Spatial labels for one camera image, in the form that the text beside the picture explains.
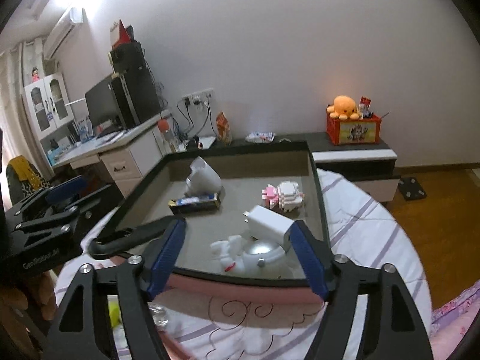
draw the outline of pink and white block toy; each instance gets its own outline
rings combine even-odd
[[[301,207],[304,194],[299,191],[295,181],[283,181],[276,188],[268,184],[262,190],[263,205],[272,210],[277,204],[283,212],[292,211]]]

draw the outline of silver screw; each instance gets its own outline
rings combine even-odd
[[[139,256],[138,254],[135,254],[134,256],[130,256],[127,260],[128,264],[131,264],[132,266],[135,266],[137,264],[140,264],[142,262],[142,257]]]
[[[80,267],[79,271],[80,271],[81,274],[87,274],[87,273],[89,273],[92,269],[93,269],[92,264],[83,264],[83,265]]]
[[[336,254],[335,255],[335,261],[340,264],[344,264],[347,261],[349,261],[349,258],[345,256],[345,254]]]
[[[385,264],[383,266],[383,270],[385,272],[390,273],[390,274],[394,274],[397,271],[397,269],[395,268],[395,266],[393,264]]]

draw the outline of white tablecloth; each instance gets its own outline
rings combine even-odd
[[[378,268],[394,264],[412,294],[427,333],[431,324],[430,292],[420,259],[403,229],[383,205],[341,175],[318,170],[325,202],[330,242],[335,254],[357,265]],[[107,215],[83,240],[85,248],[109,220]],[[78,267],[96,261],[84,254],[69,262],[59,275],[57,302]],[[325,309],[318,304],[252,304],[215,298],[180,289],[160,294],[169,316],[167,332],[198,359],[303,359]],[[357,311],[344,359],[355,359],[363,331],[367,296],[358,297]],[[119,355],[128,359],[125,339],[117,329]]]

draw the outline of white cup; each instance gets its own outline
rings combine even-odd
[[[222,189],[220,176],[202,157],[190,164],[191,173],[185,180],[187,196],[200,196],[218,193]]]

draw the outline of ceiling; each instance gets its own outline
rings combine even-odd
[[[75,0],[22,0],[0,33],[0,52],[18,42],[47,36]]]

